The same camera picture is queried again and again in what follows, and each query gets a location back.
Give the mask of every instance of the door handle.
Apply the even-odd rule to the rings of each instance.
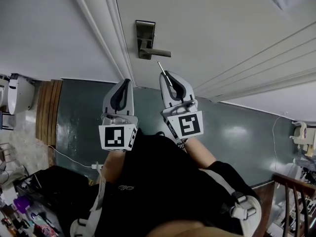
[[[171,57],[170,51],[153,49],[155,22],[136,20],[138,57],[151,60],[152,55]]]

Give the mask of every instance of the purple object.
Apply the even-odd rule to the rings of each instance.
[[[30,201],[26,196],[21,196],[13,200],[15,207],[19,212],[25,213],[30,208]]]

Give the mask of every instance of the wall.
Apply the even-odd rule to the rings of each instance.
[[[225,101],[302,121],[316,121],[316,81]]]
[[[0,0],[0,73],[118,82],[76,0]]]

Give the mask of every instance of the toilet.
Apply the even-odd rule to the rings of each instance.
[[[0,75],[0,107],[8,104],[9,78]]]
[[[29,110],[32,105],[35,87],[24,77],[11,76],[8,89],[8,108],[10,114]]]

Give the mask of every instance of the door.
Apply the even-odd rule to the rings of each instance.
[[[316,0],[287,13],[269,0],[117,0],[117,4],[137,86],[159,89],[157,61],[187,80],[196,95],[224,96],[221,100],[304,71],[314,73],[304,61],[316,62],[316,45],[311,43],[316,36]],[[153,48],[172,51],[171,58],[138,58],[135,20],[156,23]]]

